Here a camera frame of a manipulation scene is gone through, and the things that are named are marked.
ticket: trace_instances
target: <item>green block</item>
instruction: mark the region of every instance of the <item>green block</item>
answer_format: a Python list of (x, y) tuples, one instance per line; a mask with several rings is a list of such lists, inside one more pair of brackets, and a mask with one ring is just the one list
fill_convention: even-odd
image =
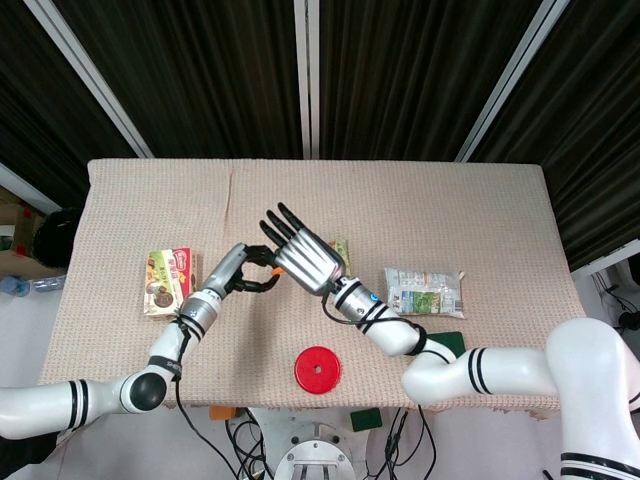
[(467, 349), (464, 346), (464, 338), (460, 332), (443, 332), (443, 333), (430, 333), (428, 335), (429, 340), (441, 343), (449, 350), (453, 352), (456, 358), (460, 358)]
[(351, 412), (351, 427), (354, 432), (371, 430), (382, 426), (382, 416), (379, 408), (369, 408)]

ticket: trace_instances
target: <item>beige tablecloth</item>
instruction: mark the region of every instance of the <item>beige tablecloth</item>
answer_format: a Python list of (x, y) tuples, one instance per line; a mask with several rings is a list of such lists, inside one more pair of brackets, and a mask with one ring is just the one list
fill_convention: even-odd
[[(324, 239), (347, 239), (354, 275), (383, 298), (385, 266), (464, 270), (467, 319), (416, 318), (430, 332), (463, 332), (467, 347), (542, 347), (555, 325), (583, 315), (536, 166), (108, 159), (89, 173), (42, 382), (142, 368), (165, 326), (142, 314), (147, 252), (190, 246), (206, 274), (237, 242), (269, 243), (258, 222), (278, 201)], [(312, 345), (342, 362), (325, 395), (306, 393), (293, 376)], [(224, 301), (185, 362), (181, 395), (199, 405), (410, 406), (400, 385), (409, 362), (325, 318), (319, 299), (285, 276), (268, 294)], [(554, 409), (557, 400), (473, 396), (434, 408), (455, 406)]]

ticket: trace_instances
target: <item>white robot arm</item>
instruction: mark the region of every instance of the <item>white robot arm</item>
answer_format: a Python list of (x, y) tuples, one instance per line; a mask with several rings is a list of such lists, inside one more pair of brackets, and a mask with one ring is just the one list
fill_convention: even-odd
[[(402, 377), (407, 396), (431, 405), (461, 395), (558, 395), (562, 410), (564, 479), (640, 479), (640, 442), (629, 411), (640, 408), (640, 365), (610, 326), (590, 318), (562, 323), (546, 350), (475, 348), (456, 358), (422, 327), (398, 318), (342, 259), (283, 204), (292, 228), (272, 211), (264, 233), (275, 242), (275, 264), (323, 298), (333, 320), (354, 325), (388, 355), (415, 359)], [(348, 320), (331, 316), (329, 295)]]
[(242, 265), (266, 266), (273, 254), (267, 247), (238, 244), (222, 259), (201, 290), (190, 295), (177, 318), (167, 325), (149, 351), (145, 368), (107, 382), (73, 380), (31, 388), (0, 388), (0, 436), (22, 439), (78, 428), (107, 413), (145, 413), (157, 408), (182, 361), (200, 343), (232, 291), (263, 292), (278, 280), (245, 281)]

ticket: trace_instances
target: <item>plastic bag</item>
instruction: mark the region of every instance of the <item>plastic bag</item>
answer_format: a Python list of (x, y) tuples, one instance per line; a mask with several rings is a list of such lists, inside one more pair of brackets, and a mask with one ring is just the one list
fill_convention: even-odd
[(464, 272), (424, 273), (385, 268), (388, 304), (398, 315), (464, 318), (460, 280)]

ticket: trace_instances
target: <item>gray curtain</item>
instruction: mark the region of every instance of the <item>gray curtain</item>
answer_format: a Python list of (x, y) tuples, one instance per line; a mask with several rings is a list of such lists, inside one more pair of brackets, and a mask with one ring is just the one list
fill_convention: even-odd
[(638, 238), (640, 2), (571, 2), (472, 161), (542, 166), (571, 268)]
[(0, 14), (0, 163), (62, 206), (82, 206), (92, 158), (134, 156), (21, 0)]
[(156, 157), (301, 157), (291, 0), (55, 3)]
[(321, 156), (452, 161), (539, 0), (322, 0)]

